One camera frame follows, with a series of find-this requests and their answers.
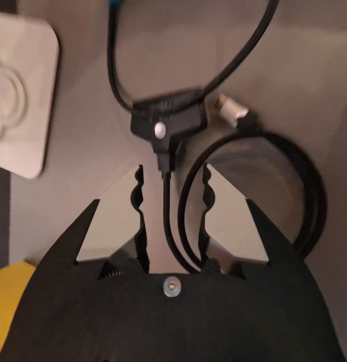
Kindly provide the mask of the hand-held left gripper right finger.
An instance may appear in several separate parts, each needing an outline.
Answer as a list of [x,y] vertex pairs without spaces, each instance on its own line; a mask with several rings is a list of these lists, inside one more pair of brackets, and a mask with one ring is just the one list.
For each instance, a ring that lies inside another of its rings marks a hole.
[[217,260],[222,273],[234,272],[239,263],[267,265],[269,257],[247,198],[210,164],[204,164],[203,185],[202,260]]

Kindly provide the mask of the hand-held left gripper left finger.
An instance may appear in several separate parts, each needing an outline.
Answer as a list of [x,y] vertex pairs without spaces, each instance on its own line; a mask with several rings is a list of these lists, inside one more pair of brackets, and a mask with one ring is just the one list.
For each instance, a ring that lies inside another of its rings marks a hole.
[[149,272],[147,233],[143,212],[143,166],[137,165],[114,182],[98,200],[94,216],[76,257],[78,264],[107,262],[111,273],[123,273],[136,259]]

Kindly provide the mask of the black hdmi switch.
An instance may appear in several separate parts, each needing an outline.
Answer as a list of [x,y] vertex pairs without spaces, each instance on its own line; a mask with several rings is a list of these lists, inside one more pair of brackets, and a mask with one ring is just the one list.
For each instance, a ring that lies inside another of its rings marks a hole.
[[133,104],[131,133],[151,144],[163,179],[175,170],[182,142],[207,128],[201,96],[201,88],[188,88]]

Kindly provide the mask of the yellow plastic storage bin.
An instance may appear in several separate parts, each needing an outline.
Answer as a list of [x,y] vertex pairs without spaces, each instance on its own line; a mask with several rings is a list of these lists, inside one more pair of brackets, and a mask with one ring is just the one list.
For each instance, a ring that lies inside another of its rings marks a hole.
[[36,267],[26,261],[0,269],[0,352],[14,314]]

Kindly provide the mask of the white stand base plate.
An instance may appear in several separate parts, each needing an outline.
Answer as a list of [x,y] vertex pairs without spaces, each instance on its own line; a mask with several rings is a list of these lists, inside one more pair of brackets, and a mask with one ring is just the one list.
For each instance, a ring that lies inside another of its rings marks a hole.
[[26,179],[43,169],[58,59],[47,22],[0,12],[0,168]]

